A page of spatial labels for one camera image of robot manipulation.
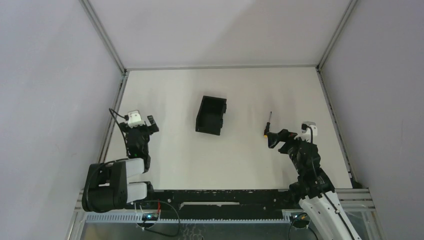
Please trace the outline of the yellow black screwdriver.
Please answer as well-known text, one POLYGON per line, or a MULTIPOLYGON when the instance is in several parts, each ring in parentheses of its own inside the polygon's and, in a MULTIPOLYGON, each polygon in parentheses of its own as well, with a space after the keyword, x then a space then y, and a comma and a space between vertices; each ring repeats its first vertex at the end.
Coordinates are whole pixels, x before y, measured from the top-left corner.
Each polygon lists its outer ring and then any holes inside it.
POLYGON ((270 126, 271 126, 271 118, 272 118, 272 114, 273 114, 273 112, 272 112, 272 111, 270 111, 270 112, 269 112, 269 116, 268 116, 268 121, 266 122, 266 125, 265 125, 265 128, 264 128, 264 131, 263 131, 263 136, 264 136, 265 138, 267 138, 268 133, 270 132, 270 126))

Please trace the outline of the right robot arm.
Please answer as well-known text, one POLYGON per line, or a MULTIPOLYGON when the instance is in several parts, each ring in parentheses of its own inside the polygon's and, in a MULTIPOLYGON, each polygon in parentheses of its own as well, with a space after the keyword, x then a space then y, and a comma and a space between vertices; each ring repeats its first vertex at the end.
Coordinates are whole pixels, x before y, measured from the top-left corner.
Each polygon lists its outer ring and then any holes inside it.
POLYGON ((282 129, 278 133, 269 131, 266 136, 270 149, 283 143, 278 151, 288 155, 298 174, 297 181, 289 185, 289 203, 303 209, 324 240, 361 239, 333 183, 321 168, 321 156, 314 143, 314 127, 306 126, 302 134, 282 129))

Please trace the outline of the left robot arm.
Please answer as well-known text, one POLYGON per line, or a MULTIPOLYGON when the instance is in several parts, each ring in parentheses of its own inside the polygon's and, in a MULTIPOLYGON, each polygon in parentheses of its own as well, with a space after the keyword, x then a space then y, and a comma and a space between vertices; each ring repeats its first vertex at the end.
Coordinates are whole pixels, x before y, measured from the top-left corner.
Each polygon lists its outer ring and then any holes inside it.
POLYGON ((103 163, 91 164, 82 192, 82 208, 86 212, 106 213, 123 209, 128 203, 137 201, 149 209, 156 203, 157 196, 148 190, 146 182, 129 183, 129 177, 149 171, 150 136, 159 131, 152 115, 149 124, 139 113, 131 113, 125 122, 119 123, 123 135, 126 157, 103 163))

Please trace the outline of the aluminium frame front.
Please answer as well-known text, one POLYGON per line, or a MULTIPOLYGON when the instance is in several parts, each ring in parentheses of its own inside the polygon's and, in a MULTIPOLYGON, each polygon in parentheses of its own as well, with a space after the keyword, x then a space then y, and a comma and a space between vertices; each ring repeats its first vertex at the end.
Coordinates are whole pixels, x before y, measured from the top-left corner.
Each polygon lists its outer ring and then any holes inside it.
POLYGON ((332 206, 306 214, 284 189, 156 190, 105 213, 77 201, 69 240, 324 240, 332 206))

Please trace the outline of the black plastic bin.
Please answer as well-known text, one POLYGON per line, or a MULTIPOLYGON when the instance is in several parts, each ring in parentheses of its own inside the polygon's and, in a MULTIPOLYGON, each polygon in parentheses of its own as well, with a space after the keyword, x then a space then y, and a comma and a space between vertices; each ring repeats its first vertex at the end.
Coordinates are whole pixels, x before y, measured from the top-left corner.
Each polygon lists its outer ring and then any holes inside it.
POLYGON ((204 95, 196 116, 195 131, 220 136, 226 110, 226 98, 204 95))

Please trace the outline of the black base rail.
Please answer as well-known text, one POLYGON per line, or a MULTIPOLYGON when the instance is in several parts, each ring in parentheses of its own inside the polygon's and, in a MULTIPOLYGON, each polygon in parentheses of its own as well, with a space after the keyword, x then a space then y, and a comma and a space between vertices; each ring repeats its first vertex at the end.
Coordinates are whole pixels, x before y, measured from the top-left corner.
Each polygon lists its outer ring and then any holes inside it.
POLYGON ((281 220, 300 209, 285 189, 154 190, 134 204, 166 220, 281 220))

